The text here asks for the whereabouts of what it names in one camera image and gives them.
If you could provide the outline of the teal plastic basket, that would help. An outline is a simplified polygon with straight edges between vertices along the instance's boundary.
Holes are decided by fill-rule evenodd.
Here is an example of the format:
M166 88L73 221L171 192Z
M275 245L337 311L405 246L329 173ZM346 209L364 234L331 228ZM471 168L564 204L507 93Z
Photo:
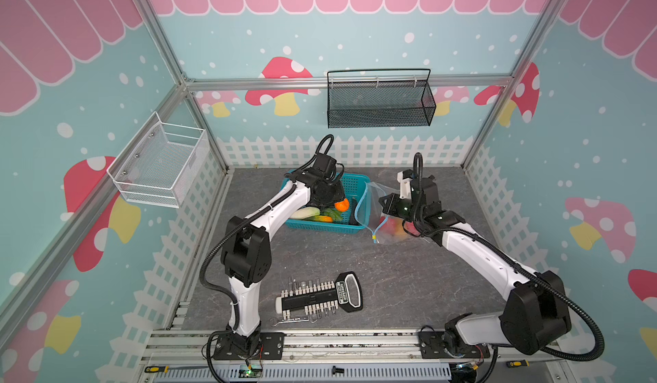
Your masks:
M342 184L346 197L350 202L350 208L342 213L341 222L323 223L314 220L287 220L286 226L292 229L310 230L316 232L335 232L342 234L356 234L365 229L371 218L371 192L368 184L371 180L362 174L344 174ZM359 204L358 221L359 226L349 224L350 212L353 203Z

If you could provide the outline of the dark toy eggplant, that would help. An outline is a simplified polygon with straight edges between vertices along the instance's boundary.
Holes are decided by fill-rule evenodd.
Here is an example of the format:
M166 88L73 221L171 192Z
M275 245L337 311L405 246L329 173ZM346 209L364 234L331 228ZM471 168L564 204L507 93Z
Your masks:
M354 202L349 217L349 224L351 226L359 226L358 211L359 211L359 204L357 202Z

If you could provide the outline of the clear zip top bag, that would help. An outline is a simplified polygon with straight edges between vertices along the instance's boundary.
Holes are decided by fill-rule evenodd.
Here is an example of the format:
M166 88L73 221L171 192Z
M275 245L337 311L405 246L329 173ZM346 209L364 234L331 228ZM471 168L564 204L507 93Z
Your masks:
M395 244L420 236L410 222L412 203L400 191L376 182L366 184L353 217L368 229L374 244Z

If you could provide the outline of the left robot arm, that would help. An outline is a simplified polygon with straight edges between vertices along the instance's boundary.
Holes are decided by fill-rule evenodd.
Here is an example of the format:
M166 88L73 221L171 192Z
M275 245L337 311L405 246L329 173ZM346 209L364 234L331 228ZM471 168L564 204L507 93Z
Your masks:
M283 224L308 205L348 210L342 174L316 168L288 173L285 186L265 205L246 218L235 216L229 220L224 237L201 264L200 284L230 299L229 323L223 331L214 333L214 338L231 345L232 352L244 357L257 352L260 283L272 265L270 243Z

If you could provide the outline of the orange toy tomato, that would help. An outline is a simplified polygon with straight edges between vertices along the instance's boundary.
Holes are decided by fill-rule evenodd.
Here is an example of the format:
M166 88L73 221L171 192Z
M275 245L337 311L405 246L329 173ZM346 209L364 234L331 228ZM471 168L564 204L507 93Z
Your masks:
M350 202L347 198L343 199L338 203L335 203L335 209L341 213L347 212L349 208L350 208Z

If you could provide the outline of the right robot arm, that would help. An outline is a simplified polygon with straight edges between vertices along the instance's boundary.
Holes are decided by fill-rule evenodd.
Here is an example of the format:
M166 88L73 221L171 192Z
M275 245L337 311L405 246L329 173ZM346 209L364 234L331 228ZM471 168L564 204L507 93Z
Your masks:
M439 203L425 206L419 199L396 194L378 203L387 215L411 223L414 234L431 239L482 275L505 300L501 312L464 314L445 325L443 339L453 354L475 345L511 346L525 355L545 352L573 362L591 362L602 356L605 340L591 316L566 297L564 283L554 272L543 273L519 263L481 237L464 218ZM560 352L550 344L571 331L576 314L594 337L585 353Z

